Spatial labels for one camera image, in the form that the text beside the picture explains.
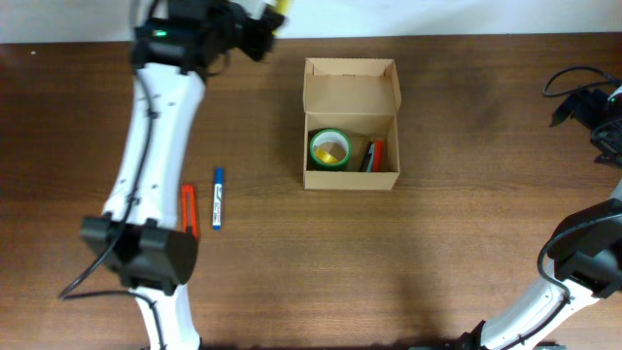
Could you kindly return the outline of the yellow highlighter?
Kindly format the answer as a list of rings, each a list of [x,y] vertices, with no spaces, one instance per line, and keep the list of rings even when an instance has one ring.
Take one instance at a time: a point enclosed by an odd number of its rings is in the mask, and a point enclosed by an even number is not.
[[[288,13],[289,13],[292,5],[293,5],[293,0],[275,0],[274,1],[273,8],[274,8],[275,12],[283,18],[282,24],[277,29],[275,29],[273,31],[273,34],[275,36],[278,36],[280,34],[280,31],[281,31],[283,25],[287,21],[287,16],[288,16]]]

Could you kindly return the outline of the brown cardboard box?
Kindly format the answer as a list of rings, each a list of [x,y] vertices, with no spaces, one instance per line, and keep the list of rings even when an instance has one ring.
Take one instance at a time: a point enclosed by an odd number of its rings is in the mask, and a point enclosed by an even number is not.
[[[400,174],[397,112],[401,104],[397,67],[386,58],[305,60],[303,187],[306,190],[390,191]],[[320,130],[335,128],[351,140],[343,171],[318,170],[309,144]],[[379,172],[360,172],[369,141],[384,142]]]

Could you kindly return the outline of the small yellow tape roll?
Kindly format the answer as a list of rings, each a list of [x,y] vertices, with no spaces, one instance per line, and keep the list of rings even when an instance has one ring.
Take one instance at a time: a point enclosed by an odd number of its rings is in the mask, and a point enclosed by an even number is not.
[[[314,156],[318,160],[318,162],[323,164],[337,164],[340,162],[340,159],[333,156],[331,153],[325,151],[322,148],[317,148],[314,151]]]

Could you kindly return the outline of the blue white marker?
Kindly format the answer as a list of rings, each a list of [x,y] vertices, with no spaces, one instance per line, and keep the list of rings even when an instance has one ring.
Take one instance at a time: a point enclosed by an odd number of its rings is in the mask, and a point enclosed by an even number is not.
[[[215,171],[212,214],[212,227],[214,230],[220,230],[222,227],[224,179],[225,170],[221,167],[217,168]]]

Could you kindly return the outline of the green tape roll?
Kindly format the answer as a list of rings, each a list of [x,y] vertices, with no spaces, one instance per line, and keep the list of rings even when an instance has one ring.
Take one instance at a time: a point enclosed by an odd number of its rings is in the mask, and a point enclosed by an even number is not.
[[[314,151],[322,148],[340,159],[337,164],[323,164],[318,162],[314,156]],[[311,161],[318,170],[323,171],[343,171],[347,168],[353,153],[350,138],[341,130],[326,128],[318,131],[311,139],[309,144]]]

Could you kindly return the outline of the orange black stapler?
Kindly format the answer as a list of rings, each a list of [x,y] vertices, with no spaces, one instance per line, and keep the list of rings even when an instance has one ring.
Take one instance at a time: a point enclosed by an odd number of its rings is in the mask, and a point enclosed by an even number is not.
[[[379,172],[382,162],[384,142],[382,140],[373,140],[367,143],[365,152],[363,153],[363,161],[359,168],[360,172]]]

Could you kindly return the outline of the orange utility knife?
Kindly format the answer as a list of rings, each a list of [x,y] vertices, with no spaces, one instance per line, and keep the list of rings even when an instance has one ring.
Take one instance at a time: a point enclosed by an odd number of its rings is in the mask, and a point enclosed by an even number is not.
[[[190,233],[196,241],[200,240],[200,230],[197,219],[195,188],[190,184],[183,184],[181,187],[183,227]]]

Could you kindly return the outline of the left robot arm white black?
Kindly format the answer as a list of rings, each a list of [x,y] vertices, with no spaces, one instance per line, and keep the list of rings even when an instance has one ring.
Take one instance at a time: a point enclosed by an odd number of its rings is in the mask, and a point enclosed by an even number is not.
[[[178,195],[212,65],[235,49],[262,60],[284,20],[271,1],[170,1],[164,17],[148,13],[133,30],[134,95],[121,168],[81,235],[95,265],[115,273],[121,295],[137,302],[153,349],[202,345],[188,292],[200,236],[179,223]]]

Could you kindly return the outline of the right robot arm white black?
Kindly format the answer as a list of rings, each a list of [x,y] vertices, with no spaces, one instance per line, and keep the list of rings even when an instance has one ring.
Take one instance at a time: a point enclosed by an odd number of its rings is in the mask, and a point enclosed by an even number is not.
[[[579,120],[602,152],[596,163],[621,167],[621,89],[576,92],[555,111]],[[536,261],[538,278],[501,315],[465,332],[451,349],[543,349],[570,316],[621,291],[621,187],[556,227]]]

